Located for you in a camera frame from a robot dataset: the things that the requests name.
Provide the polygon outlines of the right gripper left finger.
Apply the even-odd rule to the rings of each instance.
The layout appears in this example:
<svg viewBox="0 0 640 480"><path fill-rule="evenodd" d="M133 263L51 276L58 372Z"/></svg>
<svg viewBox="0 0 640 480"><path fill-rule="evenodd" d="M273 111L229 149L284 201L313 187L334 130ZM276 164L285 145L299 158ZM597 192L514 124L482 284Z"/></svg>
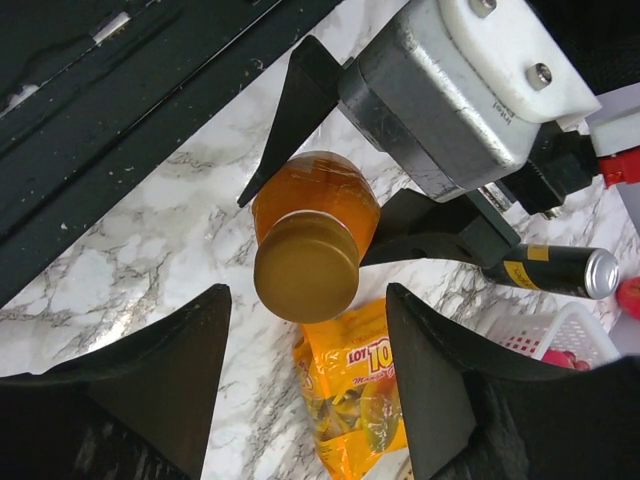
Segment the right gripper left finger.
<svg viewBox="0 0 640 480"><path fill-rule="evenodd" d="M231 304L217 284L105 347L2 378L2 478L200 478Z"/></svg>

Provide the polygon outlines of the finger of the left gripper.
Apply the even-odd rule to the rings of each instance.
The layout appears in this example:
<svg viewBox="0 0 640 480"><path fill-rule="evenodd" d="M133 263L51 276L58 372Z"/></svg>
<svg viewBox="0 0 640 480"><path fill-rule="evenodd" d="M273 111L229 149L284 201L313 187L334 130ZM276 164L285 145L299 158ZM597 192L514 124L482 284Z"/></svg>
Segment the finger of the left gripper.
<svg viewBox="0 0 640 480"><path fill-rule="evenodd" d="M468 197L438 203L417 191L397 191L382 207L374 238L361 265L443 259L479 265L467 228L479 219Z"/></svg>
<svg viewBox="0 0 640 480"><path fill-rule="evenodd" d="M259 165L238 198L246 206L338 104L342 66L314 36L289 58L283 90Z"/></svg>

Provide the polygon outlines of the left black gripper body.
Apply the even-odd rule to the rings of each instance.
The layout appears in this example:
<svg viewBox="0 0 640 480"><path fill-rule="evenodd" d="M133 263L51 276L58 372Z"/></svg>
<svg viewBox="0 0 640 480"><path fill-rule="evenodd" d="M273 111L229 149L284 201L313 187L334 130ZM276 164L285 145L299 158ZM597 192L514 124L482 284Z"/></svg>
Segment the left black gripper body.
<svg viewBox="0 0 640 480"><path fill-rule="evenodd" d="M471 192L464 198L473 213L471 225L464 230L466 245L477 266L493 267L520 244L520 236L481 193Z"/></svg>

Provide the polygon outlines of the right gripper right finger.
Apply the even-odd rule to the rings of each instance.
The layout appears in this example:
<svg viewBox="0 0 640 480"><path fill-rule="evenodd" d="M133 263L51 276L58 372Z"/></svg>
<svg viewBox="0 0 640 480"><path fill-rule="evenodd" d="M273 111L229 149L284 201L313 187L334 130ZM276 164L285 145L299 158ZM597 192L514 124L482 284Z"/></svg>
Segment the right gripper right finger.
<svg viewBox="0 0 640 480"><path fill-rule="evenodd" d="M587 372L510 351L392 283L386 311L418 479L635 479L639 360Z"/></svg>

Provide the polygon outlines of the orange juice bottle back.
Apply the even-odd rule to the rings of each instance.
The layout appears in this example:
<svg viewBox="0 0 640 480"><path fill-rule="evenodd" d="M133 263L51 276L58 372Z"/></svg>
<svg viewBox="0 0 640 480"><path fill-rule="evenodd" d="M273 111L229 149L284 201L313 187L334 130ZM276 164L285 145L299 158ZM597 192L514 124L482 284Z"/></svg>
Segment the orange juice bottle back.
<svg viewBox="0 0 640 480"><path fill-rule="evenodd" d="M381 207L362 172L329 151L294 156L256 195L252 204L258 242L282 218L295 212L328 214L351 233L360 256L369 248Z"/></svg>

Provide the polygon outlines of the brown bottle cap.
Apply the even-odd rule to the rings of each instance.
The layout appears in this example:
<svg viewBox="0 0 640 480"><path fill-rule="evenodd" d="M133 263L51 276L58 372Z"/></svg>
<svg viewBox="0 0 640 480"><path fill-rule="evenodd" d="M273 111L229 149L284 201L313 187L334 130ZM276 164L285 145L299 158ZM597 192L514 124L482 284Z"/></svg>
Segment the brown bottle cap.
<svg viewBox="0 0 640 480"><path fill-rule="evenodd" d="M359 260L353 236L337 219L297 211L279 220L258 246L256 293L283 320L324 322L340 315L355 297Z"/></svg>

